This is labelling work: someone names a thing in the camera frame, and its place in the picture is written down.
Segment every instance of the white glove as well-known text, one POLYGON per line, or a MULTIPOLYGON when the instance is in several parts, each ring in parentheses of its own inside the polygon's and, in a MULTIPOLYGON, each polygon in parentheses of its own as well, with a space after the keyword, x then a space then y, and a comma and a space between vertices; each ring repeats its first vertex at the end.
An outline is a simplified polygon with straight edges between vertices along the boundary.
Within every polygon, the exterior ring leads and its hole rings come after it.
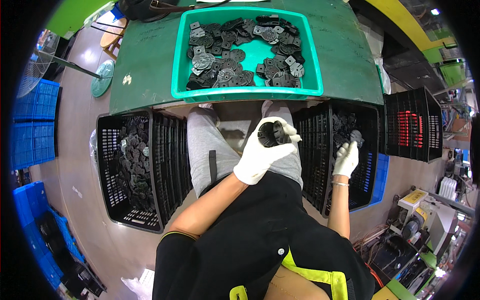
POLYGON ((333 175, 345 175, 350 178, 358 164, 359 150, 357 148, 357 142, 351 142, 350 145, 345 143, 336 153, 333 175))
POLYGON ((248 138, 240 162, 233 168, 233 173, 235 173, 235 176, 237 176, 241 182, 249 185, 257 184, 274 161, 281 159, 290 153, 297 152, 297 149, 291 143, 271 148, 266 148, 260 143, 258 140, 258 130, 260 126, 266 122, 275 121, 280 121, 280 123, 282 123, 284 133, 290 136, 292 142, 301 141, 300 136, 297 134, 297 130, 293 126, 288 125, 284 119, 279 117, 261 119, 257 128, 255 128, 248 138))

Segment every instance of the gray pants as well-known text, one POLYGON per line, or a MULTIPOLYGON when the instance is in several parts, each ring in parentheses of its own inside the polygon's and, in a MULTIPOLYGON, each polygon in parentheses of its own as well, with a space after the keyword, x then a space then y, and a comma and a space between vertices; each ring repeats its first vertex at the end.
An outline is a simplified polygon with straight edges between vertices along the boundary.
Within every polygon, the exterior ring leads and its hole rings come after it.
MULTIPOLYGON (((283 101, 274 101, 262 117, 280 117, 293 126, 292 115, 283 101)), ((230 147, 215 126, 216 119, 215 111, 207 108, 194 107, 188 115, 187 138, 190 173, 197 198, 211 184, 208 162, 210 150, 216 150, 217 179, 232 173, 233 167, 240 161, 239 154, 230 147)), ((303 188, 298 152, 277 160, 269 170, 295 180, 303 188)))

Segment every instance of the person's arm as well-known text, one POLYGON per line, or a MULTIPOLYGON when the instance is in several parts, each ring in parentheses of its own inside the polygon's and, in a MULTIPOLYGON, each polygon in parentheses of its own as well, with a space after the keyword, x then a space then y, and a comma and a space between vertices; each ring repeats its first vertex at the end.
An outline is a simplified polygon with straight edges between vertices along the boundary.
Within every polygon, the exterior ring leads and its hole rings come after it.
POLYGON ((332 181, 332 206, 327 227, 340 236, 350 238, 350 215, 348 213, 348 179, 359 163, 357 142, 345 143, 336 154, 332 181))
POLYGON ((296 152, 293 144, 266 148, 258 141, 258 131, 266 122, 280 121, 293 142, 300 141, 297 130, 279 117, 263 118, 248 138, 240 162, 233 173, 187 207, 172 223, 169 231, 179 231, 199 238, 220 214, 249 186, 257 184, 274 161, 296 152))
POLYGON ((199 238, 248 184, 228 175, 205 195, 187 207, 172 223, 169 231, 179 231, 199 238))

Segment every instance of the black shirt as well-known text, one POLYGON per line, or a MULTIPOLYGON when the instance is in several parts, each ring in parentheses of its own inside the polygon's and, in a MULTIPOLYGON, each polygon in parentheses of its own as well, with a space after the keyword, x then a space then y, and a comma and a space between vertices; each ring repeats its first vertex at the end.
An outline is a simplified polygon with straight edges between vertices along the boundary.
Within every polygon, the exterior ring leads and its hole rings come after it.
MULTIPOLYGON (((289 250, 297 267, 343 272, 355 294, 348 300, 372 298, 374 279, 351 243, 307 214, 298 183, 268 171, 198 240, 162 238, 152 299, 229 299, 245 286, 249 300, 261 300, 289 250)), ((332 298, 329 285, 315 284, 332 298)))

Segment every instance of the silver bracelet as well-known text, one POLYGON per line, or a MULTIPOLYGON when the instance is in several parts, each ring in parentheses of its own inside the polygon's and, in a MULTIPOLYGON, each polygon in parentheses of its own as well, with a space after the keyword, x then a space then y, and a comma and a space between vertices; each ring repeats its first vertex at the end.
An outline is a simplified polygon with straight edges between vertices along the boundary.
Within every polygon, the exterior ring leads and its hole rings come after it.
POLYGON ((332 185, 349 186, 348 183, 341 183, 341 182, 336 182, 336 181, 332 181, 332 185))

